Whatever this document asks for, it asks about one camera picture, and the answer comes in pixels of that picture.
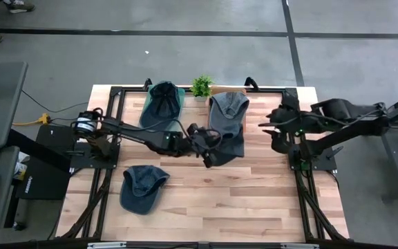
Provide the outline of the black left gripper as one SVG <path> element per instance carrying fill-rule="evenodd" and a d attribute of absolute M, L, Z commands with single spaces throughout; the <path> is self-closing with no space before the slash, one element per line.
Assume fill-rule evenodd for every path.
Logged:
<path fill-rule="evenodd" d="M 211 168 L 215 163 L 222 163 L 225 156 L 217 149 L 222 142 L 222 134 L 211 128 L 199 127 L 196 123 L 187 128 L 193 148 L 202 154 L 212 150 L 212 154 L 203 154 L 203 163 L 206 168 Z"/>

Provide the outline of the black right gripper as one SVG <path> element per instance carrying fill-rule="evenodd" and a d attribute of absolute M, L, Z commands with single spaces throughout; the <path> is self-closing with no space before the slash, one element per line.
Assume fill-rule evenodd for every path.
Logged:
<path fill-rule="evenodd" d="M 275 110 L 275 122 L 260 123 L 259 127 L 276 127 L 290 133 L 310 132 L 312 120 L 308 111 L 298 111 L 296 109 L 287 109 L 280 105 Z M 269 134 L 272 139 L 271 148 L 280 153 L 287 154 L 291 147 L 291 142 L 288 140 L 286 133 L 281 133 L 273 130 L 263 130 Z"/>

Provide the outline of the dark blue denim cap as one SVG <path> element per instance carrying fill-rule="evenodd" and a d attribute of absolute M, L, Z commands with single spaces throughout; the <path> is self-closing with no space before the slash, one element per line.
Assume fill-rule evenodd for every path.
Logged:
<path fill-rule="evenodd" d="M 160 191 L 170 175 L 153 165 L 134 165 L 123 172 L 120 205 L 125 210 L 147 215 L 160 198 Z"/>
<path fill-rule="evenodd" d="M 209 118 L 209 128 L 215 129 L 222 134 L 222 142 L 217 149 L 225 156 L 222 163 L 215 163 L 214 166 L 222 166 L 236 157 L 243 158 L 245 156 L 245 141 L 241 121 L 226 118 Z"/>

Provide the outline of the green plant in white pot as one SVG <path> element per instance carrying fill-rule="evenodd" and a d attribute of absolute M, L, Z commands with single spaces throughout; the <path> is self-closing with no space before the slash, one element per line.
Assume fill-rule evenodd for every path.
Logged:
<path fill-rule="evenodd" d="M 213 80 L 208 75 L 201 75 L 194 78 L 192 81 L 192 86 L 190 88 L 196 101 L 205 102 L 207 98 L 211 95 L 210 86 L 213 84 Z"/>

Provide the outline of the plain black control box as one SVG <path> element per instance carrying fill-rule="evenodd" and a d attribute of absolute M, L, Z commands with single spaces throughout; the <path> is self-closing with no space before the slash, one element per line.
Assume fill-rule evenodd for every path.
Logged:
<path fill-rule="evenodd" d="M 44 124 L 40 126 L 36 141 L 57 151 L 74 149 L 75 137 L 70 127 Z"/>

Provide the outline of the black control box white lettering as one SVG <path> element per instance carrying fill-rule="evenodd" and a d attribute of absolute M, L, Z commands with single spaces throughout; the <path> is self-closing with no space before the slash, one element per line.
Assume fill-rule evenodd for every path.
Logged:
<path fill-rule="evenodd" d="M 26 174 L 16 197 L 26 200 L 62 200 L 66 195 L 70 173 L 39 160 L 27 164 Z"/>

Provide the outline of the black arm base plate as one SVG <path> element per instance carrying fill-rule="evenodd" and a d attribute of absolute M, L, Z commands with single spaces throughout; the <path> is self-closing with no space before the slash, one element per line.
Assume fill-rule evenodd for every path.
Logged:
<path fill-rule="evenodd" d="M 342 147 L 337 148 L 334 151 L 333 148 L 329 147 L 324 149 L 320 155 L 310 156 L 308 159 L 304 159 L 301 155 L 301 151 L 298 145 L 293 145 L 288 151 L 288 161 L 290 169 L 294 171 L 332 171 L 337 169 L 337 164 L 335 162 L 335 154 Z"/>
<path fill-rule="evenodd" d="M 76 143 L 72 151 L 66 151 L 70 157 L 70 167 L 75 169 L 115 169 L 119 158 L 120 145 L 109 143 L 107 155 L 95 149 L 87 142 Z"/>

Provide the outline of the silver metal bracket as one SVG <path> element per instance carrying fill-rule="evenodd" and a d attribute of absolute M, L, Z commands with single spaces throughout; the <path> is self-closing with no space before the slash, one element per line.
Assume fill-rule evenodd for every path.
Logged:
<path fill-rule="evenodd" d="M 312 243 L 282 243 L 281 249 L 320 249 L 320 247 Z"/>
<path fill-rule="evenodd" d="M 123 249 L 123 248 L 127 248 L 127 243 L 125 241 L 89 243 L 86 247 L 86 249 Z"/>

